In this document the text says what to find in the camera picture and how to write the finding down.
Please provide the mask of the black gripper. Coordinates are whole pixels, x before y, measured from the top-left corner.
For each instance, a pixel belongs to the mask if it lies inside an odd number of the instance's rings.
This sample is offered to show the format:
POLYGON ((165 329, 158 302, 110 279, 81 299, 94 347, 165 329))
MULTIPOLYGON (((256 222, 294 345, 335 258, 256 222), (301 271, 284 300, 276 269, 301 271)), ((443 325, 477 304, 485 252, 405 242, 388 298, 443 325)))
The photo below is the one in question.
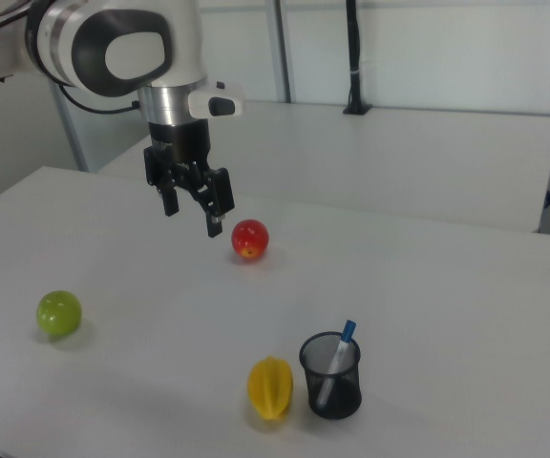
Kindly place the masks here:
POLYGON ((208 121, 195 120, 177 126, 150 123, 149 131, 152 146, 143 150, 146 181, 157 189, 164 214, 171 217, 180 209, 173 176, 181 177, 192 188, 193 199, 205 213, 208 237, 216 237, 235 202, 228 170, 209 170, 208 121))

